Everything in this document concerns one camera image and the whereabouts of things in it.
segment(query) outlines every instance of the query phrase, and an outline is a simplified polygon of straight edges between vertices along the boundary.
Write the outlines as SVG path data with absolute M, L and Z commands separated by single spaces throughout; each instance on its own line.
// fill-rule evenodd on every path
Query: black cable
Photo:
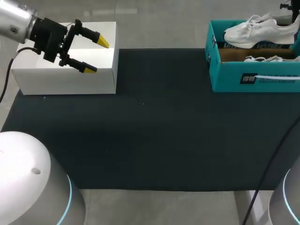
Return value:
M 261 186 L 262 186 L 262 184 L 263 184 L 263 181 L 264 181 L 264 179 L 265 179 L 265 177 L 266 177 L 266 175 L 267 175 L 267 173 L 268 173 L 268 171 L 269 171 L 269 168 L 270 168 L 270 166 L 271 166 L 271 164 L 272 164 L 272 162 L 273 162 L 275 156 L 276 156 L 277 153 L 279 152 L 281 146 L 282 146 L 283 143 L 285 142 L 286 138 L 289 136 L 290 132 L 295 128 L 295 126 L 299 123 L 299 121 L 300 121 L 300 115 L 299 115 L 299 116 L 297 117 L 297 119 L 292 123 L 292 125 L 288 128 L 288 130 L 285 132 L 285 134 L 284 134 L 283 137 L 281 138 L 279 144 L 278 144 L 277 147 L 275 148 L 275 151 L 274 151 L 272 157 L 269 159 L 268 164 L 267 164 L 267 166 L 266 166 L 266 168 L 265 168 L 265 170 L 264 170 L 264 172 L 263 172 L 263 174 L 262 174 L 262 177 L 261 177 L 261 179 L 260 179 L 260 181 L 259 181 L 259 183 L 258 183 L 258 186 L 257 186 L 257 188 L 256 188 L 256 190 L 255 190 L 255 193 L 254 193 L 254 195 L 253 195 L 253 198 L 252 198 L 252 200 L 251 200 L 251 203 L 250 203 L 250 205 L 249 205 L 249 208 L 248 208 L 248 210 L 247 210 L 247 213 L 246 213 L 246 215 L 245 215 L 245 217 L 244 217 L 244 220 L 243 220 L 242 225 L 246 225 L 246 222 L 247 222 L 247 220 L 248 220 L 248 218 L 249 218 L 249 215 L 250 215 L 250 212 L 251 212 L 251 210 L 252 210 L 252 207 L 253 207 L 253 204 L 254 204 L 254 202 L 255 202 L 255 199 L 256 199 L 256 197 L 257 197 L 257 194 L 258 194 L 259 190 L 261 189 Z
M 18 50 L 17 52 L 20 53 L 24 50 L 32 50 L 34 51 L 35 53 L 37 54 L 41 54 L 41 51 L 39 51 L 38 49 L 35 49 L 35 48 L 30 48 L 30 47 L 25 47 L 25 48 L 21 48 L 20 50 Z M 1 97 L 0 97 L 0 103 L 2 102 L 3 98 L 4 98 L 4 94 L 6 92 L 6 88 L 8 87 L 8 78 L 9 78 L 9 72 L 10 72 L 10 69 L 11 69 L 11 66 L 14 62 L 14 58 L 12 58 L 9 62 L 9 65 L 8 65 L 8 68 L 7 68 L 7 72 L 6 72 L 6 78 L 5 78 L 5 82 L 4 82 L 4 87 L 3 87 L 3 91 L 2 91 L 2 94 L 1 94 Z

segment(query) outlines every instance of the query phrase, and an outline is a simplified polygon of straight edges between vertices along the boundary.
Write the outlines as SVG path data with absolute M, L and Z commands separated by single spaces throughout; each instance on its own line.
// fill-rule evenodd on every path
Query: gray floor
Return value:
M 283 0 L 24 0 L 57 22 L 116 21 L 121 48 L 203 48 L 210 19 L 246 19 L 278 11 Z M 0 38 L 0 90 L 17 43 Z M 18 85 L 10 77 L 0 128 Z M 84 190 L 87 225 L 237 225 L 233 192 Z

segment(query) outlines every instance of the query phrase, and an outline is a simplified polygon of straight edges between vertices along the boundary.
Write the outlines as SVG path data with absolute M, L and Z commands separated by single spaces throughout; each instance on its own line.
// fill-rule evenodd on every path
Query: dark green mat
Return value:
M 299 114 L 300 94 L 213 93 L 203 49 L 124 49 L 117 95 L 18 93 L 2 131 L 38 138 L 79 188 L 249 190 Z M 299 154 L 298 126 L 263 189 Z

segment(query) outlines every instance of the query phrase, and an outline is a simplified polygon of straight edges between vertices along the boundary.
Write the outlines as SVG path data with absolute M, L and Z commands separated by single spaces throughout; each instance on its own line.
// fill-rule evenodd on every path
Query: metal stand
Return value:
M 287 8 L 292 10 L 292 22 L 295 22 L 297 16 L 299 15 L 300 10 L 300 0 L 291 0 L 291 5 L 289 4 L 280 4 L 280 8 Z

